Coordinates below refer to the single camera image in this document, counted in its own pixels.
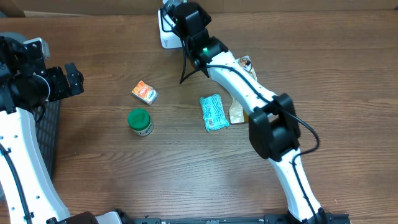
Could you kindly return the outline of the green lid jar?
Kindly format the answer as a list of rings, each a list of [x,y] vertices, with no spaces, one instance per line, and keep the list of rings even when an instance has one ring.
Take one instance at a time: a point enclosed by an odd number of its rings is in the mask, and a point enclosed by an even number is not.
[[[138,136],[149,135],[154,127],[150,114],[142,108],[132,110],[127,117],[127,122]]]

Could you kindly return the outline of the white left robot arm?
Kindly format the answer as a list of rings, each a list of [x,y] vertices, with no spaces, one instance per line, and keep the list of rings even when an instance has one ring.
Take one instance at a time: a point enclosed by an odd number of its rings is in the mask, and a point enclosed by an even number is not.
[[[117,211],[71,215],[41,155],[33,109],[83,93],[74,63],[47,68],[47,43],[1,36],[1,185],[12,223],[121,223]]]

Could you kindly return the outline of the beige brown snack bag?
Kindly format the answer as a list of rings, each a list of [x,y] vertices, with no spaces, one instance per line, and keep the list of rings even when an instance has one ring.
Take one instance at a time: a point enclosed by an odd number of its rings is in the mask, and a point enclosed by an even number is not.
[[[236,60],[237,63],[253,78],[257,81],[257,75],[253,68],[250,57],[244,56]],[[243,124],[249,121],[248,114],[243,110],[242,105],[233,97],[232,103],[229,107],[229,119],[231,124]]]

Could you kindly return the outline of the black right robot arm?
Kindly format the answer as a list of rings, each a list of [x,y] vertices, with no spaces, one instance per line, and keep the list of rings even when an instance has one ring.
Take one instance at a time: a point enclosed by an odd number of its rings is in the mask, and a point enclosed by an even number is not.
[[[301,157],[318,149],[302,151],[300,126],[312,128],[295,113],[289,95],[276,95],[251,77],[222,41],[208,33],[210,15],[196,2],[166,1],[160,8],[180,39],[185,60],[196,72],[219,83],[249,116],[249,140],[254,150],[272,164],[288,203],[292,223],[326,223],[322,206],[314,196]]]

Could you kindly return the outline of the grey plastic mesh basket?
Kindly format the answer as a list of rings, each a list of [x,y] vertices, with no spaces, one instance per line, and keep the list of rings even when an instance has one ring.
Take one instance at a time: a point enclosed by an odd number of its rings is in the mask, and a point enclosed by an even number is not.
[[[32,110],[1,111],[1,184],[10,207],[61,204],[50,178],[58,122],[59,100]]]

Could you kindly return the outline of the orange white small box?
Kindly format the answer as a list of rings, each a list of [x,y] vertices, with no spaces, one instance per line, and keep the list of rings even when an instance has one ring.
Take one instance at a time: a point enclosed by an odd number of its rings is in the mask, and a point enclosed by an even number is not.
[[[152,105],[158,97],[158,92],[142,80],[132,89],[132,94],[147,105]]]

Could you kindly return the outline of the teal snack packet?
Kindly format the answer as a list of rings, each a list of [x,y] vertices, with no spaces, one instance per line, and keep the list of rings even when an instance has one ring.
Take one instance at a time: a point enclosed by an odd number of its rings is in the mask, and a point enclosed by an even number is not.
[[[203,113],[203,120],[205,129],[216,131],[229,126],[229,121],[226,119],[221,96],[214,94],[209,97],[201,97],[200,105]]]

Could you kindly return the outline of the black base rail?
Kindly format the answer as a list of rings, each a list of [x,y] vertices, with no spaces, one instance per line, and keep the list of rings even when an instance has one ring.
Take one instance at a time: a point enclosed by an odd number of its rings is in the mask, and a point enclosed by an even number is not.
[[[287,214],[268,214],[263,217],[239,217],[239,218],[186,218],[186,219],[160,219],[160,218],[133,218],[134,224],[283,224],[299,223],[293,221]],[[318,222],[309,221],[305,223],[326,223],[326,224],[349,224],[351,223],[348,214],[326,213],[318,218]]]

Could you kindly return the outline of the white barcode scanner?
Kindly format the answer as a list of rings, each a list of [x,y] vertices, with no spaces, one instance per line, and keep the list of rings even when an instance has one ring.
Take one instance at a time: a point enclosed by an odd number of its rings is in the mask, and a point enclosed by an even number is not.
[[[161,45],[165,49],[181,48],[180,37],[176,34],[177,28],[170,16],[162,8],[158,10],[159,34]]]

